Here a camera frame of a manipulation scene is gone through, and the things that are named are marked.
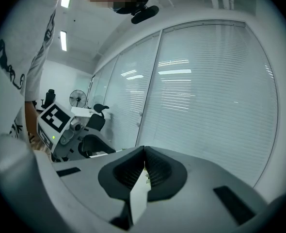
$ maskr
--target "window blinds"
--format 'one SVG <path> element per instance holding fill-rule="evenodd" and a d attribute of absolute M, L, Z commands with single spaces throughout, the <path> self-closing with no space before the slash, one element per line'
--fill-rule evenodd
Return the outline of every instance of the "window blinds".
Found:
<path fill-rule="evenodd" d="M 95 92 L 93 95 L 93 99 L 92 99 L 92 103 L 91 103 L 92 107 L 97 103 L 103 104 L 105 93 L 106 93 L 106 90 L 108 88 L 109 80 L 110 80 L 116 59 L 117 59 L 117 57 L 112 59 L 110 62 L 108 62 L 100 70 L 101 75 L 100 75 L 100 78 L 97 82 L 97 86 L 96 86 L 96 89 L 95 89 Z"/>
<path fill-rule="evenodd" d="M 104 100 L 111 117 L 101 131 L 116 150 L 135 146 L 158 38 L 159 33 L 142 40 L 121 53 L 116 62 Z"/>
<path fill-rule="evenodd" d="M 219 164 L 250 185 L 277 127 L 274 76 L 244 27 L 205 25 L 163 34 L 138 145 Z"/>

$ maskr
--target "electric fan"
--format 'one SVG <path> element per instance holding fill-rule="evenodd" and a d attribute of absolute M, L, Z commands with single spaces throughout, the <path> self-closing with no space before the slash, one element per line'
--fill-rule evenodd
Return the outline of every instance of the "electric fan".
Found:
<path fill-rule="evenodd" d="M 86 104 L 87 96 L 81 90 L 75 90 L 70 95 L 70 104 L 73 107 L 83 108 Z"/>

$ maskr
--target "person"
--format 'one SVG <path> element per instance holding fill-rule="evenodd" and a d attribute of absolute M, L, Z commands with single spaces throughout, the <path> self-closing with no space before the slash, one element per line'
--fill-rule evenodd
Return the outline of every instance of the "person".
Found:
<path fill-rule="evenodd" d="M 88 0 L 100 6 L 125 6 L 134 0 Z M 0 67 L 25 98 L 9 134 L 29 143 L 28 132 L 37 135 L 38 99 L 43 64 L 54 37 L 58 0 L 20 0 L 0 29 Z"/>

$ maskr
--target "printed graphic on shirt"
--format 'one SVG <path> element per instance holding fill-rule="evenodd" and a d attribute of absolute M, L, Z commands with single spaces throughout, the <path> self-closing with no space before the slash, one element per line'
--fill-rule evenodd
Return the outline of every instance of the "printed graphic on shirt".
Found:
<path fill-rule="evenodd" d="M 48 136 L 45 134 L 45 132 L 43 131 L 42 127 L 40 124 L 37 124 L 37 133 L 40 136 L 40 138 L 42 139 L 42 141 L 45 143 L 45 145 L 52 150 L 52 146 L 53 143 L 50 141 L 50 139 L 48 138 Z"/>
<path fill-rule="evenodd" d="M 67 122 L 71 119 L 56 104 L 50 107 L 41 118 L 57 132 L 61 133 Z"/>
<path fill-rule="evenodd" d="M 31 66 L 33 65 L 33 63 L 35 61 L 40 62 L 40 60 L 42 58 L 45 58 L 45 51 L 48 50 L 48 47 L 50 46 L 51 42 L 52 42 L 52 38 L 53 38 L 53 34 L 54 34 L 54 27 L 55 27 L 55 22 L 54 22 L 54 18 L 56 15 L 56 10 L 53 12 L 53 14 L 50 16 L 49 19 L 49 23 L 47 25 L 47 29 L 45 31 L 45 35 L 44 35 L 44 41 L 42 44 L 41 49 L 39 50 L 38 54 L 33 58 Z M 23 83 L 25 81 L 25 77 L 26 77 L 26 73 L 22 73 L 20 75 L 20 77 L 17 77 L 17 72 L 15 72 L 15 68 L 19 68 L 19 67 L 13 67 L 11 65 L 11 60 L 8 59 L 8 56 L 6 54 L 6 42 L 4 41 L 4 39 L 0 40 L 0 66 L 3 70 L 6 71 L 6 73 L 8 74 L 8 77 L 10 79 L 10 81 L 12 82 L 12 84 L 14 85 L 14 87 L 16 87 L 18 90 L 21 90 Z M 19 138 L 19 133 L 22 132 L 22 125 L 18 125 L 16 123 L 17 118 L 15 119 L 13 125 L 12 125 L 12 129 L 10 131 L 10 135 L 12 137 L 15 138 Z"/>
<path fill-rule="evenodd" d="M 14 124 L 12 125 L 12 129 L 9 132 L 9 135 L 13 138 L 18 138 L 18 135 L 21 131 L 22 131 L 22 125 L 18 125 L 15 119 Z"/>
<path fill-rule="evenodd" d="M 49 20 L 49 23 L 47 25 L 47 29 L 45 32 L 44 42 L 48 42 L 53 36 L 54 28 L 55 28 L 55 15 L 56 15 L 56 10 L 54 11 L 54 13 L 52 13 L 50 17 L 50 20 Z"/>
<path fill-rule="evenodd" d="M 10 75 L 10 80 L 13 83 L 13 85 L 18 89 L 21 90 L 23 82 L 25 81 L 25 74 L 23 73 L 20 76 L 20 81 L 17 84 L 15 81 L 16 78 L 16 73 L 13 70 L 12 65 L 8 65 L 7 64 L 7 55 L 6 55 L 6 51 L 5 51 L 5 42 L 3 41 L 3 39 L 0 40 L 0 66 L 2 69 L 4 69 L 6 72 L 9 73 Z"/>

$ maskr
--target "white panel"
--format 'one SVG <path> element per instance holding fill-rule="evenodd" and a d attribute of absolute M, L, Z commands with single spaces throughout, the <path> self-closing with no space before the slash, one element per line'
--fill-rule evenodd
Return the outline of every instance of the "white panel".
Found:
<path fill-rule="evenodd" d="M 104 100 L 111 117 L 101 131 L 116 150 L 135 146 L 157 43 L 158 36 L 138 43 L 121 53 L 116 62 Z"/>
<path fill-rule="evenodd" d="M 255 36 L 206 25 L 163 35 L 138 145 L 213 161 L 255 185 L 277 126 L 274 76 Z"/>
<path fill-rule="evenodd" d="M 104 97 L 108 88 L 108 84 L 110 81 L 110 77 L 112 74 L 112 70 L 113 67 L 116 63 L 116 59 L 117 57 L 115 57 L 114 59 L 112 59 L 110 62 L 108 62 L 100 71 L 101 71 L 101 75 L 100 78 L 96 84 L 96 90 L 93 96 L 93 100 L 92 100 L 92 107 L 97 104 L 103 104 L 104 102 Z"/>

